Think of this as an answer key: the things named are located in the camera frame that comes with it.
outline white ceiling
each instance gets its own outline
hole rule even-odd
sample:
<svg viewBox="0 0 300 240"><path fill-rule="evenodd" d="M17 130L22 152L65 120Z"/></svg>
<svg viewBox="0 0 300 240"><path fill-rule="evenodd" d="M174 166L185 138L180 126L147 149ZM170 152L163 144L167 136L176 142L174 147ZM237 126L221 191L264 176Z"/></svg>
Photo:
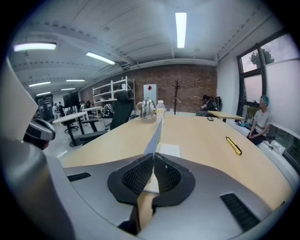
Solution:
<svg viewBox="0 0 300 240"><path fill-rule="evenodd" d="M240 37L241 30L253 27L261 7L255 0L51 0L24 23L12 46L43 41L55 42L56 49L11 49L8 56L32 94L82 89L150 61L190 59L216 65L218 56ZM177 48L176 12L187 12L186 42L181 49ZM117 64L87 57L87 52ZM28 88L46 81L52 83Z"/></svg>

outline coat rack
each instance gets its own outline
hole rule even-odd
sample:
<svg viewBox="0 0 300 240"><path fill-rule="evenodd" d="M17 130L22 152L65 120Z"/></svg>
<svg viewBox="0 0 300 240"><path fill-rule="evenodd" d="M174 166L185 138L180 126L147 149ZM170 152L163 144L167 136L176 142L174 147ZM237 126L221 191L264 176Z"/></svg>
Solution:
<svg viewBox="0 0 300 240"><path fill-rule="evenodd" d="M175 102L175 104L174 104L174 115L176 115L176 104L177 104L178 102L181 103L181 102L177 99L177 92L178 92L178 88L180 88L180 85L179 85L180 82L181 82L181 81L175 80L176 85L175 85L175 86L172 85L172 86L175 88L175 96L174 96L174 100L173 100L173 102Z"/></svg>

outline metal shelving unit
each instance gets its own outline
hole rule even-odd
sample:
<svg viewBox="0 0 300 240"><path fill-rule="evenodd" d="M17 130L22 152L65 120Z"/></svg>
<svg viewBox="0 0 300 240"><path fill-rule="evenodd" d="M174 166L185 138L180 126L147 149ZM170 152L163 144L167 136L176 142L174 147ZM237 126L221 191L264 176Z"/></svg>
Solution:
<svg viewBox="0 0 300 240"><path fill-rule="evenodd" d="M116 101L115 93L122 92L122 91L132 91L134 95L134 104L135 102L135 80L129 79L127 76L125 79L121 79L119 81L111 81L108 84L102 85L97 88L93 88L93 98L94 98L94 105L100 106L102 103Z"/></svg>

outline tree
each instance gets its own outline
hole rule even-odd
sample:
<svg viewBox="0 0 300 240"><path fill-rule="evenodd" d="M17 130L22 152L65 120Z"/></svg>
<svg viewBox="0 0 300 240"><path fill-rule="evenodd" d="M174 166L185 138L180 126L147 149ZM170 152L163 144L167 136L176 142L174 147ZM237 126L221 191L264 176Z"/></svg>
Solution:
<svg viewBox="0 0 300 240"><path fill-rule="evenodd" d="M273 63L275 61L275 59L272 57L272 55L270 53L270 50L265 50L262 48L262 52L263 52L264 60L265 60L266 64ZM258 53L252 52L251 57L249 59L254 65L257 66L257 68L261 67L261 62L259 60Z"/></svg>

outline black pants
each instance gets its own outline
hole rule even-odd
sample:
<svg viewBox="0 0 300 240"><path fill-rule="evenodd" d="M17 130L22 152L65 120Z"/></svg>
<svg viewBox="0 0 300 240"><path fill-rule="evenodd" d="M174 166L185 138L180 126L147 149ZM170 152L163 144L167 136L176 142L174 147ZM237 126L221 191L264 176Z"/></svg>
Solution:
<svg viewBox="0 0 300 240"><path fill-rule="evenodd" d="M252 136L256 135L256 134L258 134L258 132L254 129L254 131L252 133ZM255 137L255 138L249 138L249 134L248 134L247 139L249 139L254 145L258 145L258 144L262 143L263 140L265 140L265 136L260 135L260 136Z"/></svg>

